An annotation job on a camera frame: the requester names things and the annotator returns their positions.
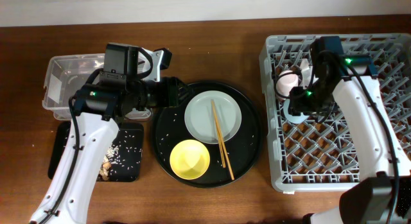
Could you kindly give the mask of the blue cup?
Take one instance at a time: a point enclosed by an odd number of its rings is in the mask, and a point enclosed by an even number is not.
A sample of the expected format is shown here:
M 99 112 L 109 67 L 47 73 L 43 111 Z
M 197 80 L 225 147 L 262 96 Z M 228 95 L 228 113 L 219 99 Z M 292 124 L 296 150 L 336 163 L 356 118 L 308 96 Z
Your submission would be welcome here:
M 300 115 L 291 115 L 288 112 L 289 106 L 290 106 L 290 100 L 289 99 L 284 100 L 283 114 L 286 120 L 288 120 L 290 123 L 298 125 L 300 123 L 303 123 L 305 120 L 307 120 L 307 118 L 309 118 L 309 116 L 306 116 L 303 113 L 301 113 Z

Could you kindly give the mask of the pink cup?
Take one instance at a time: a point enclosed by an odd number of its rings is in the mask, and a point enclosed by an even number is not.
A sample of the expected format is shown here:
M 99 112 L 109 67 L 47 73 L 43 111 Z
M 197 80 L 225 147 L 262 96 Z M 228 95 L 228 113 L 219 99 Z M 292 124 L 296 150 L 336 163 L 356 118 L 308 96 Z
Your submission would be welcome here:
M 285 70 L 279 75 L 279 79 L 276 81 L 275 88 L 277 89 L 276 96 L 280 101 L 283 101 L 284 98 L 279 95 L 288 97 L 290 91 L 293 87 L 299 85 L 299 76 L 301 72 L 298 70 Z

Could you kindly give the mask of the yellow bowl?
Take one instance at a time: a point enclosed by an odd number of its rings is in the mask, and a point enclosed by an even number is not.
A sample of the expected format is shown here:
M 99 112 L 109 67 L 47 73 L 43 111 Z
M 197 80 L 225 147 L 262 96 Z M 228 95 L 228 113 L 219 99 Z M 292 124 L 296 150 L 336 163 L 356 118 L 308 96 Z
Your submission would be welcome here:
M 184 180 L 200 178 L 208 170 L 209 165 L 209 151 L 200 141 L 181 141 L 170 153 L 171 170 Z

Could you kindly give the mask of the food scraps pile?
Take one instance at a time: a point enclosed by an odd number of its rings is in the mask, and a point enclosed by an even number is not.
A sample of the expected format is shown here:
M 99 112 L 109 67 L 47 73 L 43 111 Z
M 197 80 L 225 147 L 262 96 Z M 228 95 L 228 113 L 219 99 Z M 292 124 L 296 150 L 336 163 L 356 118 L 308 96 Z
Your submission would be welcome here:
M 98 181 L 110 181 L 118 173 L 118 168 L 121 167 L 121 157 L 119 153 L 119 145 L 112 144 L 101 163 L 98 173 Z

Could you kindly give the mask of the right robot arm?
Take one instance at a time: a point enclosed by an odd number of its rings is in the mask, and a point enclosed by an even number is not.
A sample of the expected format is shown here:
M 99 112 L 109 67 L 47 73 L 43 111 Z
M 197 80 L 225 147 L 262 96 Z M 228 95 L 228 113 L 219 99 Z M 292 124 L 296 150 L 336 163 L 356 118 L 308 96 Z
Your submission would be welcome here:
M 307 214 L 303 223 L 410 223 L 410 159 L 382 102 L 378 73 L 369 55 L 347 55 L 340 37 L 310 45 L 307 86 L 289 94 L 289 114 L 343 114 L 356 151 L 360 183 L 343 193 L 338 207 Z

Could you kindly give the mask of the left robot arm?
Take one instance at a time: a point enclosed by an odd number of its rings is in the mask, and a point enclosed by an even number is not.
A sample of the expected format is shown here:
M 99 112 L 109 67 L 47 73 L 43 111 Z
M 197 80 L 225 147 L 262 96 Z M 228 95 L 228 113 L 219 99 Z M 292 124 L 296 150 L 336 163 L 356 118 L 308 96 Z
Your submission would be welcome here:
M 109 43 L 104 65 L 68 100 L 71 127 L 50 187 L 30 223 L 86 223 L 103 158 L 133 110 L 177 107 L 193 91 L 176 77 L 160 77 L 172 53 Z

